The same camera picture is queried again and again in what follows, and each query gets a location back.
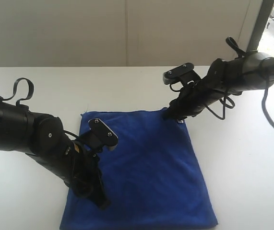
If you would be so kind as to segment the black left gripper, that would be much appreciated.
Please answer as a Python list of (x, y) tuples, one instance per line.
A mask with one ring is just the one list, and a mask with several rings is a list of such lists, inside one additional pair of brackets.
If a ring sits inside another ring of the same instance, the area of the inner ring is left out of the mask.
[(89, 196), (100, 210), (110, 205), (98, 168), (99, 157), (78, 139), (50, 142), (49, 147), (32, 140), (28, 147), (26, 154), (62, 179), (77, 196)]

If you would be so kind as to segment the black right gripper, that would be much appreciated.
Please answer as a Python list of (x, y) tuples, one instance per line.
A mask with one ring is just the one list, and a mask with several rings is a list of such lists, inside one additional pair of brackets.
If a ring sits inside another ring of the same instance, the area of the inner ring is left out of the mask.
[(223, 115), (225, 108), (234, 108), (231, 95), (242, 95), (242, 90), (236, 89), (234, 81), (243, 70), (244, 58), (236, 58), (232, 61), (216, 59), (209, 67), (205, 77), (187, 87), (182, 88), (176, 99), (169, 103), (169, 107), (163, 112), (163, 119), (183, 120), (185, 117), (197, 116), (205, 108), (217, 101), (223, 104)]

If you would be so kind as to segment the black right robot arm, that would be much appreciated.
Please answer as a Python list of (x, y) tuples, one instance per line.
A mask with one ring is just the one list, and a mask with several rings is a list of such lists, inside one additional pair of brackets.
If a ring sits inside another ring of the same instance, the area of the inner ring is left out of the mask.
[(211, 104), (244, 91), (264, 90), (274, 84), (274, 57), (252, 52), (245, 57), (226, 61), (216, 59), (207, 74), (200, 77), (192, 63), (184, 63), (163, 73), (165, 85), (180, 82), (176, 99), (164, 111), (164, 119), (182, 120), (197, 116)]

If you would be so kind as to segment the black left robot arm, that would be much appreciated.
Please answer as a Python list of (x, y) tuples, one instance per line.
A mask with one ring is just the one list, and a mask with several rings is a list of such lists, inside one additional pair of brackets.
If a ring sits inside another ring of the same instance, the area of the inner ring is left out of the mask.
[(42, 167), (62, 179), (81, 198), (99, 209), (110, 200), (104, 190), (98, 167), (98, 153), (111, 148), (117, 138), (99, 119), (89, 121), (89, 131), (71, 140), (58, 117), (33, 113), (24, 106), (3, 102), (0, 97), (0, 150), (25, 153)]

